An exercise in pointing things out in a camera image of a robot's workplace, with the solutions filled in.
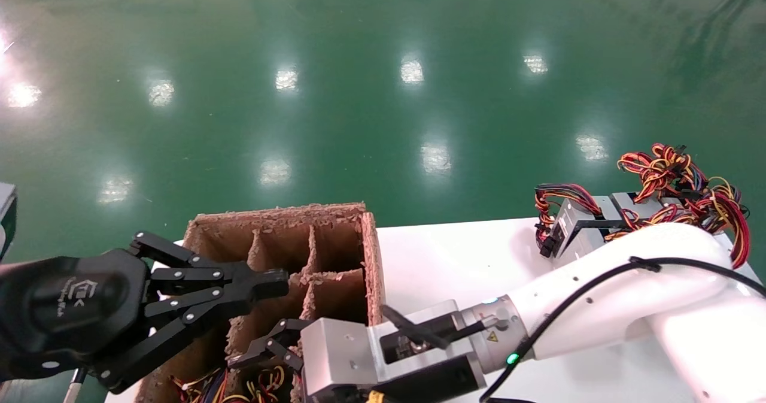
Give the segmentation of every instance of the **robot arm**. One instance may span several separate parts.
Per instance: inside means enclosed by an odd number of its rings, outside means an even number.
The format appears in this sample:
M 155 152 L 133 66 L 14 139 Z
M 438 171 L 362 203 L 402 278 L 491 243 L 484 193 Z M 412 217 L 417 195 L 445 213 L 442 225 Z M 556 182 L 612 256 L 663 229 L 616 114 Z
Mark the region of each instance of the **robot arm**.
M 142 258 L 171 268 L 150 273 Z M 287 294 L 287 278 L 216 263 L 148 232 L 128 250 L 0 266 L 0 381 L 85 368 L 122 392 L 257 300 Z
M 766 357 L 760 338 L 747 342 L 747 351 L 719 351 L 716 362 L 710 361 L 711 350 L 719 348 L 723 338 L 736 338 L 730 329 L 711 325 L 719 320 L 714 315 L 721 313 L 721 303 L 728 303 L 727 320 L 735 326 L 757 325 L 750 333 L 758 334 L 766 329 L 763 298 L 753 291 L 740 293 L 727 278 L 690 266 L 663 266 L 660 272 L 652 265 L 659 261 L 634 266 L 634 256 L 690 258 L 710 268 L 731 268 L 728 253 L 712 236 L 693 226 L 667 223 L 615 240 L 498 299 L 465 310 L 449 300 L 408 315 L 418 324 L 418 333 L 397 318 L 371 327 L 318 319 L 300 332 L 307 395 L 337 401 L 339 392 L 351 386 L 401 402 L 444 401 L 481 389 L 486 386 L 484 374 L 509 365 L 654 333 L 701 401 L 756 401 L 766 396 L 758 379 L 758 363 Z M 625 272 L 589 289 L 546 324 L 545 333 L 535 336 L 572 293 L 621 267 Z M 705 320 L 711 323 L 702 326 Z M 479 331 L 454 338 L 476 324 L 481 324 Z M 690 326 L 699 327 L 689 335 Z M 448 340 L 448 346 L 440 349 L 433 335 Z M 533 343 L 531 349 L 519 354 L 519 347 L 527 343 Z M 257 346 L 232 363 L 242 367 L 255 360 Z M 733 365 L 752 370 L 719 375 Z

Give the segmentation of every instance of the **black wire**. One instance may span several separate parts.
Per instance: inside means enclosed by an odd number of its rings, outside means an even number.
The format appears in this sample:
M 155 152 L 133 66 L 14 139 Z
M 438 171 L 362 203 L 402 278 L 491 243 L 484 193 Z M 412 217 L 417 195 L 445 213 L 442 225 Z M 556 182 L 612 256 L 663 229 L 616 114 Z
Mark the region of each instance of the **black wire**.
M 724 268 L 722 266 L 717 266 L 711 263 L 706 263 L 704 261 L 697 261 L 696 259 L 687 259 L 687 258 L 653 258 L 653 259 L 641 259 L 636 258 L 635 256 L 632 256 L 629 259 L 629 263 L 623 264 L 621 266 L 615 267 L 614 269 L 610 269 L 608 272 L 603 273 L 602 275 L 599 275 L 599 277 L 594 278 L 588 283 L 585 283 L 585 285 L 581 286 L 577 291 L 574 291 L 574 293 L 571 294 L 571 296 L 567 297 L 561 304 L 556 307 L 556 309 L 550 313 L 550 316 L 545 318 L 544 321 L 540 324 L 540 326 L 534 330 L 533 333 L 531 333 L 530 337 L 527 338 L 527 340 L 524 340 L 523 342 L 519 343 L 519 346 L 516 347 L 516 350 L 514 351 L 515 354 L 517 354 L 519 357 L 517 358 L 518 361 L 506 365 L 505 370 L 503 370 L 503 373 L 500 374 L 498 379 L 493 382 L 492 386 L 487 389 L 487 391 L 481 395 L 479 398 L 479 401 L 481 403 L 487 403 L 492 401 L 492 394 L 494 394 L 497 389 L 503 384 L 503 382 L 506 381 L 508 376 L 513 373 L 513 370 L 516 368 L 517 365 L 524 359 L 526 354 L 529 352 L 532 346 L 534 346 L 534 343 L 537 342 L 537 340 L 541 337 L 542 333 L 545 332 L 545 330 L 548 329 L 548 327 L 551 326 L 553 321 L 558 318 L 558 316 L 561 315 L 561 313 L 566 310 L 572 303 L 574 303 L 578 298 L 583 296 L 586 292 L 590 291 L 591 289 L 595 288 L 596 286 L 600 285 L 601 283 L 604 283 L 607 280 L 610 280 L 610 278 L 615 277 L 616 275 L 620 275 L 623 272 L 630 271 L 632 269 L 648 269 L 653 272 L 660 272 L 662 269 L 661 266 L 663 265 L 681 265 L 681 266 L 690 266 L 692 268 L 698 268 L 698 269 L 705 269 L 710 272 L 714 272 L 716 274 L 720 274 L 723 277 L 731 278 L 732 280 L 736 280 L 739 283 L 744 284 L 745 286 L 748 286 L 750 289 L 753 289 L 757 293 L 761 294 L 761 296 L 766 298 L 766 288 L 764 288 L 761 283 L 756 282 L 755 280 L 752 280 L 752 278 L 745 277 L 744 275 L 741 275 L 738 272 L 732 271 L 728 268 Z
M 87 375 L 88 371 L 84 368 L 77 368 L 77 370 L 74 371 L 74 375 L 72 376 L 72 381 L 69 382 L 71 384 L 81 384 L 85 382 L 85 376 Z

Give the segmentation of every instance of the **black connector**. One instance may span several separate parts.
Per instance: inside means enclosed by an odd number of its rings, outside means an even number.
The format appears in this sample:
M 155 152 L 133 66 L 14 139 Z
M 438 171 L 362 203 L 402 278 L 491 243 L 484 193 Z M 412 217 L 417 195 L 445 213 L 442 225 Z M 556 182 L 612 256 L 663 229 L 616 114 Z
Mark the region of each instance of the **black connector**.
M 683 152 L 686 150 L 686 146 L 681 144 L 681 146 L 675 147 L 676 154 L 683 154 Z M 673 165 L 668 166 L 667 170 L 681 178 L 681 171 L 676 171 L 676 168 L 681 165 L 680 162 L 676 162 Z
M 630 256 L 628 261 L 629 263 L 634 263 L 637 266 L 643 269 L 648 269 L 649 271 L 652 271 L 652 272 L 660 272 L 662 270 L 662 266 L 660 266 L 660 264 L 647 261 L 646 259 L 639 258 L 638 256 Z
M 678 194 L 678 198 L 690 201 L 699 201 L 703 197 L 703 193 L 698 190 L 681 189 Z
M 545 241 L 542 242 L 542 246 L 540 247 L 540 254 L 546 258 L 551 257 L 551 253 L 553 253 L 553 248 L 556 247 L 556 239 L 553 238 L 552 235 L 549 235 L 545 238 Z

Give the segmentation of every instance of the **logo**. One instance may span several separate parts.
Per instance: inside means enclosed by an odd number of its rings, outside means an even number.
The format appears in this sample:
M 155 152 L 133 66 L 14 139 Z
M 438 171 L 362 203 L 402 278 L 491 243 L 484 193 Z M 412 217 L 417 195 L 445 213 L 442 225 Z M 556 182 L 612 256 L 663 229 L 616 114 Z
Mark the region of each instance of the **logo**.
M 68 278 L 63 284 L 63 288 L 61 288 L 61 293 L 57 300 L 58 308 L 56 311 L 56 316 L 59 318 L 63 316 L 63 311 L 66 310 L 66 302 L 68 300 L 75 300 L 74 307 L 84 307 L 85 299 L 92 298 L 96 294 L 96 286 L 98 286 L 97 282 L 93 282 L 93 280 L 88 280 L 86 278 L 80 282 L 73 283 L 76 279 L 76 277 Z

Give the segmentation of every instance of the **wire bundle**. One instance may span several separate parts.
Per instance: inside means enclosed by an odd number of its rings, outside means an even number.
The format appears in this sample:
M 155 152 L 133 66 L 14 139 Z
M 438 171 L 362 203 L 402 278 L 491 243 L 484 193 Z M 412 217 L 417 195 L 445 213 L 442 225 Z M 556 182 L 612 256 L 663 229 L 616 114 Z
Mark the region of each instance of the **wire bundle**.
M 534 236 L 537 240 L 538 247 L 541 247 L 545 242 L 545 239 L 551 234 L 551 226 L 555 223 L 555 218 L 551 216 L 551 204 L 553 201 L 548 201 L 551 196 L 557 196 L 557 198 L 567 198 L 570 201 L 574 201 L 584 209 L 590 211 L 592 214 L 601 214 L 601 208 L 596 204 L 596 200 L 593 199 L 590 193 L 579 184 L 574 183 L 543 183 L 538 184 L 534 188 L 534 207 L 539 212 L 540 223 L 536 225 L 537 231 Z
M 735 269 L 739 268 L 750 254 L 750 229 L 746 221 L 749 212 L 739 204 L 741 193 L 722 177 L 708 179 L 692 162 L 692 157 L 684 154 L 684 148 L 674 149 L 656 143 L 652 146 L 653 158 L 643 152 L 626 153 L 618 160 L 618 168 L 639 174 L 642 188 L 634 202 L 641 202 L 654 193 L 675 196 L 682 198 L 689 212 L 673 212 L 665 207 L 649 219 L 638 221 L 633 212 L 621 210 L 628 228 L 605 239 L 613 240 L 630 231 L 661 222 L 689 223 L 711 234 L 731 228 L 734 233 L 731 261 Z M 716 179 L 722 184 L 709 186 Z
M 174 376 L 170 376 L 170 381 L 175 384 L 181 403 L 279 403 L 273 392 L 284 384 L 285 371 L 277 365 L 272 370 L 261 371 L 257 383 L 247 381 L 247 391 L 251 398 L 244 395 L 224 398 L 228 378 L 228 370 L 216 368 L 195 381 L 183 382 Z
M 732 266 L 739 268 L 750 254 L 750 229 L 747 227 L 749 210 L 740 204 L 741 193 L 736 187 L 722 177 L 708 179 L 697 164 L 692 162 L 692 157 L 684 153 L 685 149 L 686 146 L 671 147 L 656 143 L 652 146 L 651 154 L 638 151 L 620 157 L 618 168 L 638 174 L 641 179 L 641 190 L 635 196 L 634 203 L 643 202 L 652 195 L 659 198 L 672 196 L 679 198 L 683 207 L 668 204 L 646 219 L 640 219 L 632 210 L 621 209 L 626 228 L 607 234 L 604 239 L 615 240 L 632 231 L 665 222 L 687 223 L 711 234 L 731 229 L 734 233 Z M 710 185 L 712 180 L 720 180 L 720 183 Z M 553 201 L 548 201 L 550 196 L 574 201 L 595 216 L 601 214 L 593 196 L 577 184 L 538 185 L 534 190 L 534 206 L 539 212 L 540 222 L 534 225 L 537 228 L 534 236 L 545 256 L 548 255 L 545 251 L 550 252 L 551 249 L 552 239 L 548 240 L 548 237 L 555 223 L 555 218 L 551 216 Z
M 266 373 L 269 375 L 269 380 L 264 381 Z M 255 384 L 252 381 L 247 381 L 247 391 L 252 396 L 252 403 L 277 403 L 279 399 L 273 394 L 279 387 L 284 384 L 285 370 L 280 365 L 274 367 L 273 370 L 261 371 L 258 374 L 258 382 Z
M 626 229 L 620 229 L 611 234 L 604 236 L 604 240 L 611 241 L 624 236 L 632 231 L 638 231 L 638 229 L 645 228 L 646 226 L 656 225 L 657 223 L 676 222 L 676 223 L 689 223 L 690 225 L 697 222 L 695 215 L 685 210 L 683 207 L 679 207 L 676 204 L 670 204 L 663 207 L 660 211 L 651 215 L 648 219 L 641 220 L 638 214 L 634 210 L 621 209 L 620 210 L 623 220 L 627 226 Z
M 739 204 L 741 193 L 722 177 L 722 184 L 707 188 L 698 201 L 690 202 L 689 209 L 697 217 L 698 226 L 711 234 L 726 228 L 734 233 L 731 248 L 732 266 L 737 269 L 744 265 L 750 255 L 750 228 L 747 227 L 747 207 Z
M 690 190 L 703 190 L 707 184 L 705 174 L 692 162 L 692 157 L 684 154 L 684 147 L 678 150 L 671 146 L 656 143 L 649 156 L 642 151 L 626 153 L 618 160 L 618 168 L 638 174 L 641 179 L 641 191 L 634 200 L 642 202 L 655 192 L 664 196 L 679 196 L 680 187 Z

